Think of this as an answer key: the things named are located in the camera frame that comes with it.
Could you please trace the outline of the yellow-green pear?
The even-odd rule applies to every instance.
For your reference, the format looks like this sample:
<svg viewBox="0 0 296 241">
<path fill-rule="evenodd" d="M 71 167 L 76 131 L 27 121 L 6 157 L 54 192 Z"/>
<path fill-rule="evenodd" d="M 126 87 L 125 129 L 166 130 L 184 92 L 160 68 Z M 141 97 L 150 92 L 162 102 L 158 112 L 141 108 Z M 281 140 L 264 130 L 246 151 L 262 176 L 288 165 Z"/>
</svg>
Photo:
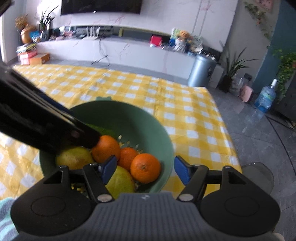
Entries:
<svg viewBox="0 0 296 241">
<path fill-rule="evenodd" d="M 68 166 L 70 170 L 80 170 L 94 162 L 90 150 L 84 147 L 64 149 L 56 157 L 57 166 Z"/>
<path fill-rule="evenodd" d="M 106 184 L 108 192 L 114 199 L 122 193 L 135 193 L 136 186 L 131 174 L 121 166 L 117 166 L 111 179 Z"/>
</svg>

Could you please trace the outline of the orange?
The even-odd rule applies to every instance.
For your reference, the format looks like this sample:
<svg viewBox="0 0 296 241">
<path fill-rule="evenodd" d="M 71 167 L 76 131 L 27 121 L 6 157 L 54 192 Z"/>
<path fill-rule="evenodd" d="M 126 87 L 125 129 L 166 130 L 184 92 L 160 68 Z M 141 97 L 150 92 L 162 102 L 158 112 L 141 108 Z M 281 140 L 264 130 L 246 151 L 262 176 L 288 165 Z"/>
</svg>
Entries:
<svg viewBox="0 0 296 241">
<path fill-rule="evenodd" d="M 91 149 L 93 159 L 100 164 L 104 163 L 112 155 L 114 155 L 118 161 L 120 153 L 121 148 L 118 142 L 108 135 L 101 136 L 97 145 Z"/>
<path fill-rule="evenodd" d="M 153 155 L 142 153 L 133 159 L 130 173 L 139 183 L 149 184 L 158 179 L 161 173 L 161 163 Z"/>
<path fill-rule="evenodd" d="M 120 153 L 120 158 L 118 161 L 118 166 L 121 166 L 127 171 L 130 171 L 131 163 L 137 155 L 138 155 L 138 152 L 131 147 L 122 148 Z"/>
</svg>

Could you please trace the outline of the green cucumber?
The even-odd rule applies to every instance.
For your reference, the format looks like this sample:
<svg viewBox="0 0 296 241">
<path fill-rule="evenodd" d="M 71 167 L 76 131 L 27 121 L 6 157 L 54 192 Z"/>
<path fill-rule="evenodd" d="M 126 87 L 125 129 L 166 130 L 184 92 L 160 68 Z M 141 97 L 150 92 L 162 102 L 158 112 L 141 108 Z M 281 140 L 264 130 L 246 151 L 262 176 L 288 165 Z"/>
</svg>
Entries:
<svg viewBox="0 0 296 241">
<path fill-rule="evenodd" d="M 117 138 L 116 133 L 113 130 L 103 128 L 103 127 L 100 127 L 100 126 L 96 126 L 96 125 L 93 125 L 93 124 L 89 124 L 89 123 L 87 123 L 86 125 L 93 128 L 97 132 L 100 132 L 100 134 L 102 136 L 111 136 L 113 138 Z"/>
</svg>

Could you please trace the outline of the orange cardboard box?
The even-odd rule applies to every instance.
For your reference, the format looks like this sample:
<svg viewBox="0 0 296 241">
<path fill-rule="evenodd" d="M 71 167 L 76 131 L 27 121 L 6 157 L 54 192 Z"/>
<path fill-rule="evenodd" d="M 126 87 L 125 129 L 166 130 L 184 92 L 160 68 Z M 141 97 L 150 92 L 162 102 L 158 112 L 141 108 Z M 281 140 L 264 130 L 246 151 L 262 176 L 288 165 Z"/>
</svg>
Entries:
<svg viewBox="0 0 296 241">
<path fill-rule="evenodd" d="M 49 53 L 37 54 L 36 56 L 29 59 L 30 65 L 42 65 L 50 61 Z"/>
</svg>

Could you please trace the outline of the pink cardboard box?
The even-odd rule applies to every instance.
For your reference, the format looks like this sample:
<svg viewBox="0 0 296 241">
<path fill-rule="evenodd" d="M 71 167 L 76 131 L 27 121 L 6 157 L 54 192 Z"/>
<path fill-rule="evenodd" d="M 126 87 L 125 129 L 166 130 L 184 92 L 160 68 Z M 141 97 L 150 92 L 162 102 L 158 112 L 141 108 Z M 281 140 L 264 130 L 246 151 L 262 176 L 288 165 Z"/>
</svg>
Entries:
<svg viewBox="0 0 296 241">
<path fill-rule="evenodd" d="M 21 63 L 21 65 L 29 65 L 30 59 L 32 57 L 35 57 L 37 55 L 37 51 L 29 51 L 29 52 L 23 52 L 21 54 L 18 54 L 18 59 Z"/>
</svg>

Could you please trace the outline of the green colander bowl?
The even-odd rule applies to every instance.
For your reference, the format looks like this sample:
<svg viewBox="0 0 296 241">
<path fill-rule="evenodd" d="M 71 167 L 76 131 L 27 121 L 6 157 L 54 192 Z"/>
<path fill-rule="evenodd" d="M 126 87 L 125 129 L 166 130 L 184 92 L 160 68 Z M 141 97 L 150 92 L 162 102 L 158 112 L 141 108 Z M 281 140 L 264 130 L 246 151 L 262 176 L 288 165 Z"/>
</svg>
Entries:
<svg viewBox="0 0 296 241">
<path fill-rule="evenodd" d="M 131 147 L 138 154 L 146 153 L 156 157 L 161 163 L 161 173 L 157 180 L 141 184 L 132 178 L 136 186 L 135 193 L 161 191 L 171 175 L 174 151 L 168 133 L 157 119 L 141 108 L 114 100 L 86 102 L 69 109 L 69 112 L 85 124 L 113 130 L 121 149 Z M 56 165 L 57 155 L 71 147 L 82 146 L 64 147 L 54 151 L 40 150 L 40 165 L 44 176 L 30 190 L 31 194 L 38 198 L 49 197 L 55 200 L 91 201 L 82 169 L 70 170 L 68 166 Z"/>
</svg>

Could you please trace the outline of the yellow checkered tablecloth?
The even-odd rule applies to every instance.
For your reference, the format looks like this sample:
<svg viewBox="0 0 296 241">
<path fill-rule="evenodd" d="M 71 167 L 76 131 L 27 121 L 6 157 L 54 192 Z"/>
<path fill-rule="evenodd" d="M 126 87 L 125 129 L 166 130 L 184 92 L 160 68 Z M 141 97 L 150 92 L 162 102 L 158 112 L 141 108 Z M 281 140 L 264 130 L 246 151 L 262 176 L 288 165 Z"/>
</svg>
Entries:
<svg viewBox="0 0 296 241">
<path fill-rule="evenodd" d="M 156 77 L 70 65 L 15 65 L 67 108 L 111 97 L 153 115 L 166 129 L 175 153 L 190 164 L 241 171 L 235 148 L 214 98 L 204 87 L 187 87 Z M 1 200 L 16 198 L 42 178 L 39 151 L 1 133 Z"/>
</svg>

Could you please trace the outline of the golden gourd ornament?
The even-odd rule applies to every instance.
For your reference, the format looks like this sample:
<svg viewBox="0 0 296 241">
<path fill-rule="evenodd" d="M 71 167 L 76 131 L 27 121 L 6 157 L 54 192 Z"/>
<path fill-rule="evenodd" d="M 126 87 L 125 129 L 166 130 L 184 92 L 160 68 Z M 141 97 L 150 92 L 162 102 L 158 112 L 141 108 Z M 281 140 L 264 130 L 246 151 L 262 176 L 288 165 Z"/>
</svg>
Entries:
<svg viewBox="0 0 296 241">
<path fill-rule="evenodd" d="M 29 44 L 32 42 L 30 33 L 36 31 L 37 28 L 34 25 L 26 25 L 21 31 L 21 39 L 23 44 Z"/>
</svg>

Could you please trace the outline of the left potted plant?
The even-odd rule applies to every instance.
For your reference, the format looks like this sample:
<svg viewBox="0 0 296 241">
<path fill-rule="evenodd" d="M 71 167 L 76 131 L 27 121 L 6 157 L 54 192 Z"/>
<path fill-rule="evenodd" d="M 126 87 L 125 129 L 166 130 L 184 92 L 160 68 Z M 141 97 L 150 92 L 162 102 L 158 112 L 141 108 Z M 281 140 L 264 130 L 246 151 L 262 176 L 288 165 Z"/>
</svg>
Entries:
<svg viewBox="0 0 296 241">
<path fill-rule="evenodd" d="M 52 20 L 55 18 L 54 16 L 51 16 L 51 13 L 57 8 L 53 8 L 52 10 L 48 11 L 46 10 L 45 12 L 42 12 L 41 18 L 39 21 L 39 32 L 40 32 L 40 38 L 41 41 L 47 41 L 49 39 L 49 33 L 47 28 L 51 24 Z"/>
</svg>

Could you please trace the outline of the pink small heater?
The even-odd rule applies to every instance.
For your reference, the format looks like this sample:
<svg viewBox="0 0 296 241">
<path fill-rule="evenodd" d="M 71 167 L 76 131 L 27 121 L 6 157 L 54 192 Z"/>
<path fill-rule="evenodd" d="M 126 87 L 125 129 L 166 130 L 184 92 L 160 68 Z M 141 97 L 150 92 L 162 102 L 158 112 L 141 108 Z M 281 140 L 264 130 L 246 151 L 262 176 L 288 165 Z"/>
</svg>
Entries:
<svg viewBox="0 0 296 241">
<path fill-rule="evenodd" d="M 253 96 L 253 89 L 250 86 L 244 85 L 243 87 L 241 87 L 239 98 L 243 102 L 248 103 L 251 100 L 252 96 Z"/>
</svg>

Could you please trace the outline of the white router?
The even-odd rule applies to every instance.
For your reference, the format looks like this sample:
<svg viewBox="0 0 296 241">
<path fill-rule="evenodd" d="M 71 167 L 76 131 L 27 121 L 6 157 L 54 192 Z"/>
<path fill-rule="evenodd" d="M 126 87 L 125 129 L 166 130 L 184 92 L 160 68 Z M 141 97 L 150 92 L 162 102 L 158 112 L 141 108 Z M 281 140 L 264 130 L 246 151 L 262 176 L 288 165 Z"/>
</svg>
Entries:
<svg viewBox="0 0 296 241">
<path fill-rule="evenodd" d="M 96 40 L 99 38 L 100 26 L 86 27 L 85 39 Z"/>
</svg>

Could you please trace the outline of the blue water bottle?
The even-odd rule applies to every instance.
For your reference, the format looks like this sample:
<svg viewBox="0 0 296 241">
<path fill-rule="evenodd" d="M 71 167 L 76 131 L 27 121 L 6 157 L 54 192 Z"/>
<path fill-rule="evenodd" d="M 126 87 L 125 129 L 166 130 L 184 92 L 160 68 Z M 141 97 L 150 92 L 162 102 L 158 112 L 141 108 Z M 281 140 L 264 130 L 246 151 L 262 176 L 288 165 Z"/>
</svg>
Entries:
<svg viewBox="0 0 296 241">
<path fill-rule="evenodd" d="M 274 79 L 271 85 L 263 87 L 259 96 L 255 100 L 255 106 L 263 113 L 266 113 L 271 108 L 273 101 L 276 98 L 275 88 L 277 82 L 278 80 Z"/>
</svg>

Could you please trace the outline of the silver trash can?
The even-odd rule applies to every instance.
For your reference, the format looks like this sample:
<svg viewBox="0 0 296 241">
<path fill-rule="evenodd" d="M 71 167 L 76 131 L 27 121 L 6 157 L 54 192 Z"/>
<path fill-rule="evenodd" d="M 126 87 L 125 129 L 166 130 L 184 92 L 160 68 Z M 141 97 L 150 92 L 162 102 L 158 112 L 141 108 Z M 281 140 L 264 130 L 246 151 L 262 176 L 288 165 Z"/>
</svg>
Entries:
<svg viewBox="0 0 296 241">
<path fill-rule="evenodd" d="M 198 54 L 188 78 L 189 87 L 206 87 L 216 67 L 214 57 Z"/>
</svg>

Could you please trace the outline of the black television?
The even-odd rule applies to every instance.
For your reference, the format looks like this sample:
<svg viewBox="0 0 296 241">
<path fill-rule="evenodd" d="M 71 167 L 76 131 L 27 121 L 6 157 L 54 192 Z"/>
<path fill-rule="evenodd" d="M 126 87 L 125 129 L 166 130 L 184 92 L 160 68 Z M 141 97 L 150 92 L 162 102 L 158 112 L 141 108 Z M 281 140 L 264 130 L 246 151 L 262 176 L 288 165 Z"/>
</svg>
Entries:
<svg viewBox="0 0 296 241">
<path fill-rule="evenodd" d="M 142 0 L 62 0 L 61 15 L 115 12 L 140 14 Z"/>
</svg>

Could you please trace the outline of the potted plant by cabinet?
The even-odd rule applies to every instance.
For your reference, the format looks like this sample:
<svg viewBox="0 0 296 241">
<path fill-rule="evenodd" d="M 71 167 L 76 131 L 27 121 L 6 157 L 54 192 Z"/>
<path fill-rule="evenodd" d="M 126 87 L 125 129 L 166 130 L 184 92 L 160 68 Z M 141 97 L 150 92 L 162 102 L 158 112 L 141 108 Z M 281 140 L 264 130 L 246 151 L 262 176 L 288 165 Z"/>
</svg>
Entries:
<svg viewBox="0 0 296 241">
<path fill-rule="evenodd" d="M 238 54 L 234 52 L 231 54 L 229 44 L 226 43 L 223 46 L 223 54 L 222 57 L 223 65 L 224 65 L 224 76 L 222 78 L 222 82 L 219 84 L 219 89 L 225 93 L 228 92 L 231 84 L 233 82 L 234 76 L 240 69 L 249 68 L 249 66 L 245 65 L 247 62 L 257 61 L 258 59 L 252 58 L 242 58 L 243 53 L 246 51 L 247 47 L 243 48 Z"/>
</svg>

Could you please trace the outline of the white TV cabinet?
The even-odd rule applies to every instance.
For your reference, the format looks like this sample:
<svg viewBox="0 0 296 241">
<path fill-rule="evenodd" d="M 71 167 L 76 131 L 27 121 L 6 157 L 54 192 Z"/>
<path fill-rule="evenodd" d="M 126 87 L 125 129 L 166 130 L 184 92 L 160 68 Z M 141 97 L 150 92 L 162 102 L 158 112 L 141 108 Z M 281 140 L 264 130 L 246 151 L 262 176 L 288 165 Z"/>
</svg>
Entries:
<svg viewBox="0 0 296 241">
<path fill-rule="evenodd" d="M 37 44 L 39 53 L 49 53 L 63 64 L 93 64 L 95 67 L 134 72 L 170 81 L 189 78 L 196 56 L 173 52 L 149 43 L 105 38 L 59 40 Z"/>
</svg>

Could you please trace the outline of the teddy bear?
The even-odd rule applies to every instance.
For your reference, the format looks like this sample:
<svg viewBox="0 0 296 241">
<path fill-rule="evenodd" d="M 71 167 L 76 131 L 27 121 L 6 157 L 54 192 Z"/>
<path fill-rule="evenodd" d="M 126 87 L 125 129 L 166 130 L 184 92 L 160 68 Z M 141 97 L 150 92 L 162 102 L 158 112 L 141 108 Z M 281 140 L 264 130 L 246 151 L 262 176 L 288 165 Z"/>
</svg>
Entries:
<svg viewBox="0 0 296 241">
<path fill-rule="evenodd" d="M 177 34 L 177 38 L 175 39 L 175 52 L 181 52 L 184 53 L 187 45 L 187 41 L 191 38 L 191 35 L 189 32 L 185 30 L 180 30 L 180 32 Z"/>
</svg>

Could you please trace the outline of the red box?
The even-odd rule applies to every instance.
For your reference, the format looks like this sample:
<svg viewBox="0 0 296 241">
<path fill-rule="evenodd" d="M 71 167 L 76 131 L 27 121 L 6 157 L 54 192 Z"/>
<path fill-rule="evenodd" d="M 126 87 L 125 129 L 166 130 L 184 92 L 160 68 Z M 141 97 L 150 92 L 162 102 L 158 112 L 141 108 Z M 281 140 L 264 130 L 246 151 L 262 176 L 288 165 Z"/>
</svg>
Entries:
<svg viewBox="0 0 296 241">
<path fill-rule="evenodd" d="M 161 36 L 152 35 L 150 38 L 150 47 L 159 47 L 163 43 L 163 38 Z"/>
</svg>

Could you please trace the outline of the hanging ivy plant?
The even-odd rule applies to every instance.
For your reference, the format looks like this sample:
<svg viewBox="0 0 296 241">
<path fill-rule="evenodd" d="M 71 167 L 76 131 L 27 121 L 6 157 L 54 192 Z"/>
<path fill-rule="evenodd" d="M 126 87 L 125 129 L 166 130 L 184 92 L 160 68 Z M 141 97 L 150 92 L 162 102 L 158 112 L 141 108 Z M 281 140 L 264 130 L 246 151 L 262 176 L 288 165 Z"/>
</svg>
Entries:
<svg viewBox="0 0 296 241">
<path fill-rule="evenodd" d="M 280 103 L 287 92 L 285 85 L 295 72 L 296 54 L 295 52 L 285 53 L 282 49 L 276 48 L 273 50 L 273 56 L 280 61 L 276 74 L 277 84 L 275 88 L 277 94 L 276 102 Z"/>
</svg>

